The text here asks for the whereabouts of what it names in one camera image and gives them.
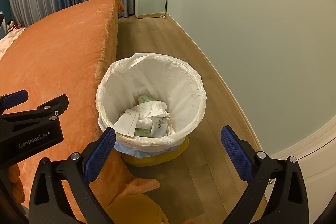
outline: plastic bag liner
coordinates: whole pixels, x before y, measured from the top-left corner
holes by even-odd
[[[200,75],[186,62],[167,55],[136,53],[114,62],[96,96],[102,131],[112,127],[140,95],[167,104],[175,134],[162,138],[128,137],[117,133],[115,149],[138,158],[174,150],[201,122],[206,93]]]

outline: green cloth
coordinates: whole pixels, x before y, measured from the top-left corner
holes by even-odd
[[[156,101],[156,100],[146,95],[140,95],[138,98],[139,105],[142,103],[150,102],[150,101]]]
[[[149,129],[141,129],[141,128],[136,128],[134,132],[134,136],[138,137],[150,137],[151,136],[151,130]]]

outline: yellow cushion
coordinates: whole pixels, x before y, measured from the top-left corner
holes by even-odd
[[[105,211],[115,224],[168,224],[160,206],[144,194],[119,198]]]
[[[156,156],[143,157],[142,159],[123,153],[121,153],[121,157],[125,162],[136,167],[152,166],[177,158],[184,150],[187,149],[188,145],[189,138],[186,136],[183,143],[173,151],[165,152]]]

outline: wooden floor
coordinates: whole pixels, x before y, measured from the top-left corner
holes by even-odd
[[[155,178],[161,183],[159,189],[146,194],[160,205],[170,224],[182,224],[187,219],[195,219],[197,224],[221,224],[247,186],[221,145],[221,128],[229,124],[241,139],[250,141],[250,137],[244,135],[242,121],[231,109],[209,66],[173,22],[120,18],[117,58],[135,52],[156,52],[188,62],[202,77],[207,106],[203,121],[189,135],[189,146],[182,155],[156,166],[128,168],[137,177]],[[265,207],[264,198],[253,220],[261,217]]]

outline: orange bedspread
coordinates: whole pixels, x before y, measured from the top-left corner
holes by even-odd
[[[26,89],[28,102],[11,112],[36,109],[61,94],[69,98],[60,116],[64,141],[19,164],[26,202],[38,162],[43,157],[63,160],[98,139],[97,87],[116,60],[120,0],[91,0],[56,12],[28,27],[0,60],[0,94]],[[90,184],[105,208],[118,196],[143,193],[159,186],[156,180],[134,178],[113,150],[98,179]],[[75,215],[81,213],[68,185],[67,196]]]

